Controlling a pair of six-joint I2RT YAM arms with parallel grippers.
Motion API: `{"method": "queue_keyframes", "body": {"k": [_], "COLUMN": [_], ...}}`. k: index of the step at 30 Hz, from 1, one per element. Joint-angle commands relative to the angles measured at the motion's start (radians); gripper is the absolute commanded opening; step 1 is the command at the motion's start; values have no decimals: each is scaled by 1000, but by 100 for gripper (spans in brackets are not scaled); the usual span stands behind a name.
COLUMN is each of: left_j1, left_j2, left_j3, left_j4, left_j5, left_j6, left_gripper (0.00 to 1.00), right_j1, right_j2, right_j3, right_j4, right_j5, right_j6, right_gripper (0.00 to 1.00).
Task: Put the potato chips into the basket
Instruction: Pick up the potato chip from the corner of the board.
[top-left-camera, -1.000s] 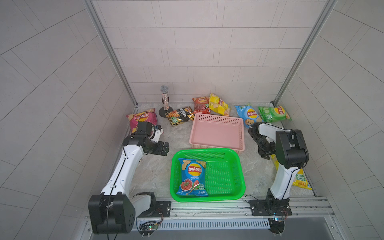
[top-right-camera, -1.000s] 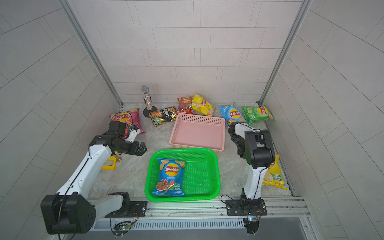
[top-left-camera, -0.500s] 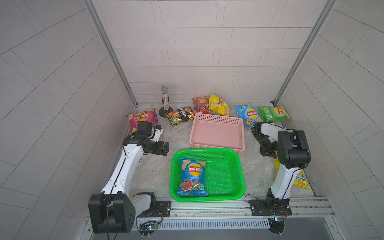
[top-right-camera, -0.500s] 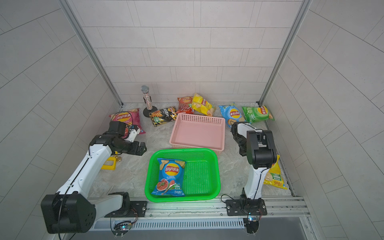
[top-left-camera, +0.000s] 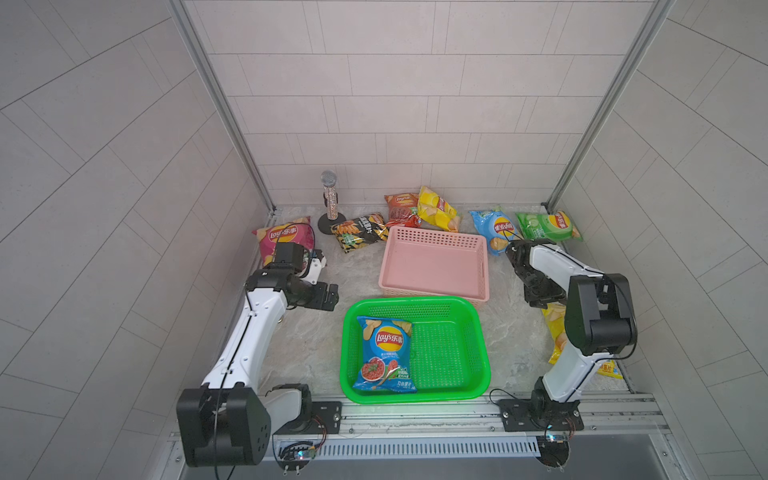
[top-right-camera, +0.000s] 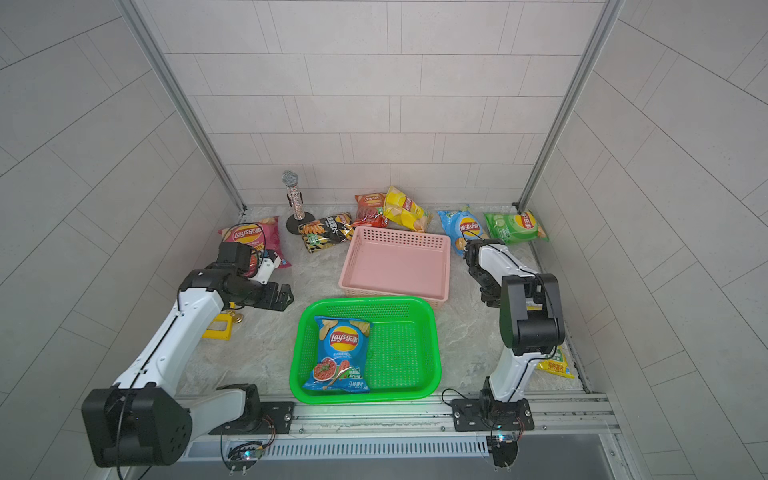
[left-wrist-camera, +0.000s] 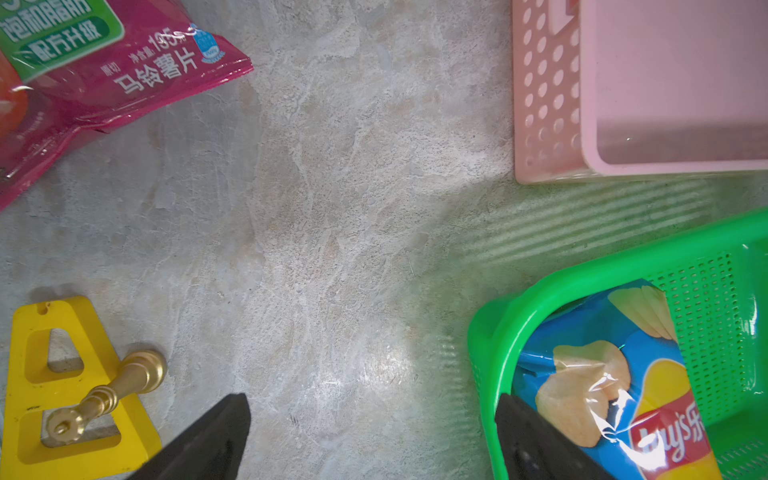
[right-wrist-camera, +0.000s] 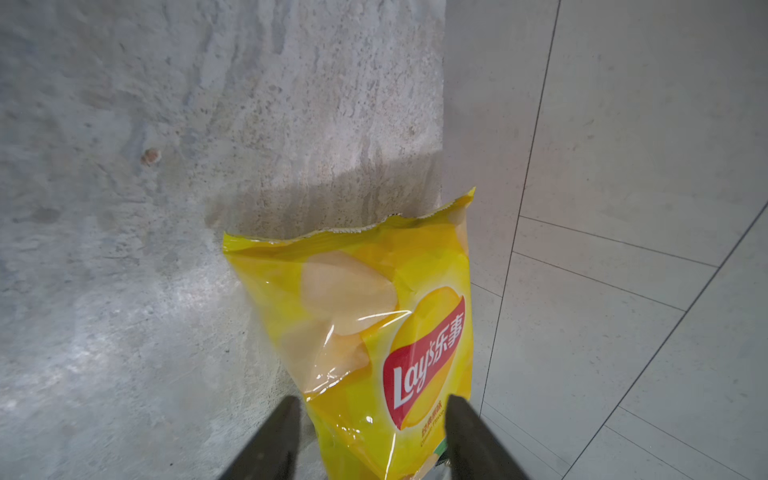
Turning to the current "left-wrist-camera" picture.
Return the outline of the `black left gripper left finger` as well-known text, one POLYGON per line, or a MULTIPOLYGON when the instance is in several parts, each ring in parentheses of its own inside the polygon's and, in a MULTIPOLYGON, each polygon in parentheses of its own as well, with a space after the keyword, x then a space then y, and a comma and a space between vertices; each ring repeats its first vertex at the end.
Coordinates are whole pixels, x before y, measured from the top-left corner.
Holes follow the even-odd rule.
POLYGON ((250 426, 247 396, 229 394, 134 472, 130 480, 235 479, 250 426))

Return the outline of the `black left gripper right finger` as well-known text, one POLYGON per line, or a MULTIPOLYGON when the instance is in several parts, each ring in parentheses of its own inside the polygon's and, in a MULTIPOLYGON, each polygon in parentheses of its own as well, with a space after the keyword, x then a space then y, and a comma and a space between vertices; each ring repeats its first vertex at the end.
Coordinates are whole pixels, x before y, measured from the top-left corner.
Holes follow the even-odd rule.
POLYGON ((510 479, 613 479, 517 396, 501 395, 495 421, 510 479))

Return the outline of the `dark blue chips bag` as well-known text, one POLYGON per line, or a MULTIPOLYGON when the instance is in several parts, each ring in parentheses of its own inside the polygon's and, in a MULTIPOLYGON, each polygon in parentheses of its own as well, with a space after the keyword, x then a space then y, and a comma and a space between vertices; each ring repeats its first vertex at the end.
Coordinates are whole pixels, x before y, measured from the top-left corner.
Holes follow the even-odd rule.
POLYGON ((512 391, 616 479, 719 479, 665 294, 646 280, 536 328, 512 391))

